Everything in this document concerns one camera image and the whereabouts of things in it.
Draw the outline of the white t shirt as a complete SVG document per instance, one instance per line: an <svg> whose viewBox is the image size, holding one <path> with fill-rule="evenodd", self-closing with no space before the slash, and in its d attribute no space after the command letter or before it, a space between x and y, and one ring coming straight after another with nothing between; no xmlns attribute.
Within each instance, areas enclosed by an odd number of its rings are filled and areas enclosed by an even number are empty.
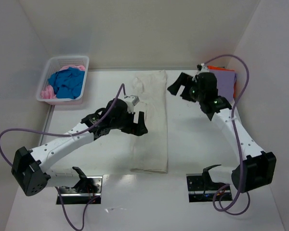
<svg viewBox="0 0 289 231"><path fill-rule="evenodd" d="M168 172L166 85L164 70L137 73L133 79L132 93L140 99L135 111L144 112L148 133L131 139L131 172Z"/></svg>

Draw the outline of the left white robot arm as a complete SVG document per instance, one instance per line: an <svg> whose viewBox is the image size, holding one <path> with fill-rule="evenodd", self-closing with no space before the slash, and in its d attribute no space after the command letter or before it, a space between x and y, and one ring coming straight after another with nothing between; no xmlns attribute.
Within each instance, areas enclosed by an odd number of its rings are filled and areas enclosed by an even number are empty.
<svg viewBox="0 0 289 231"><path fill-rule="evenodd" d="M138 121L134 122L134 107L138 102L139 98L135 95L126 96L122 100L113 99L107 107L84 117L63 137L31 150L26 147L18 149L13 160L12 175L24 194L33 196L46 187L66 187L77 193L95 193L97 189L93 186L93 180L79 167L63 172L51 167L68 154L109 134L113 129L135 136L147 134L144 112L140 111Z"/></svg>

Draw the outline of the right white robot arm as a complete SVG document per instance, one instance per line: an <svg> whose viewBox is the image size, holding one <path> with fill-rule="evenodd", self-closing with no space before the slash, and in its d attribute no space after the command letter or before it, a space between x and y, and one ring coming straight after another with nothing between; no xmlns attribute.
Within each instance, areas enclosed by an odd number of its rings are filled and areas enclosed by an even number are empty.
<svg viewBox="0 0 289 231"><path fill-rule="evenodd" d="M221 130L239 161L236 168L222 165L204 168L202 176L205 184L234 185L240 193L271 184L276 156L266 152L245 130L235 116L234 106L219 95L216 76L205 66L199 65L198 68L195 76L182 72L167 90L171 95L177 95L183 86L181 98L199 103L201 111Z"/></svg>

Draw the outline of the blue t shirt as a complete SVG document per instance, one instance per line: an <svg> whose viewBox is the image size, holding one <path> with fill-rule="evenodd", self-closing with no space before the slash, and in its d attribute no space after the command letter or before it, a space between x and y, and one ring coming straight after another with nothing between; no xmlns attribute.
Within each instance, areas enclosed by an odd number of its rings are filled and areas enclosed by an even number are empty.
<svg viewBox="0 0 289 231"><path fill-rule="evenodd" d="M76 99L80 96L84 81L85 71L69 67L55 72L48 79L58 99Z"/></svg>

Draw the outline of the white plastic basket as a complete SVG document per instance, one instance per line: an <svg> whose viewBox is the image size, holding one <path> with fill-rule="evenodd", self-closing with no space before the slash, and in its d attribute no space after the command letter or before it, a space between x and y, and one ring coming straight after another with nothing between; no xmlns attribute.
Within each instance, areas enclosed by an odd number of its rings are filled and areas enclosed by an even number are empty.
<svg viewBox="0 0 289 231"><path fill-rule="evenodd" d="M36 99L50 105L81 104L89 57L57 56L49 59L42 72Z"/></svg>

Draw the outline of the pink t shirt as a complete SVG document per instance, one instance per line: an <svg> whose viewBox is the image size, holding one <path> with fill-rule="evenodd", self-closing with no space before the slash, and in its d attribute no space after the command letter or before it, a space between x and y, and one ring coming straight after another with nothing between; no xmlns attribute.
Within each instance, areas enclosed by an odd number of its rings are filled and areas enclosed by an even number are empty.
<svg viewBox="0 0 289 231"><path fill-rule="evenodd" d="M69 67L77 68L77 69L82 70L82 71L86 70L85 66L83 66L83 65L66 65L66 66L63 66L60 69L60 71L68 69ZM55 95L55 93L53 91L53 88L50 85L48 85L46 87L46 89L41 92L41 96L42 96L43 99L57 99L57 97L56 97L56 95Z"/></svg>

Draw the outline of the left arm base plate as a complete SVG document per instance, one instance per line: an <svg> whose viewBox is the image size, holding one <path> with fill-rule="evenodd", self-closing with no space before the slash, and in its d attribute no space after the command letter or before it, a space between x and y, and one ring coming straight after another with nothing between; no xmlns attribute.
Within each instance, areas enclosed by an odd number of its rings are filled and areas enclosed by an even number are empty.
<svg viewBox="0 0 289 231"><path fill-rule="evenodd" d="M65 205L85 205L90 200L92 200L91 204L101 203L103 176L88 176L88 178L90 183L82 190L59 187Z"/></svg>

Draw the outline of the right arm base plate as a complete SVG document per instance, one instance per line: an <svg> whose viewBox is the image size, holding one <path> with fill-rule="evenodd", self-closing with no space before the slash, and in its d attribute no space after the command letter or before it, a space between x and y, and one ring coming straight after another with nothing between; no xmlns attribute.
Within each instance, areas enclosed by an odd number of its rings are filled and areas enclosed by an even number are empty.
<svg viewBox="0 0 289 231"><path fill-rule="evenodd" d="M212 202L214 194L224 186L223 183L213 183L205 186L201 174L187 174L186 182L190 203Z"/></svg>

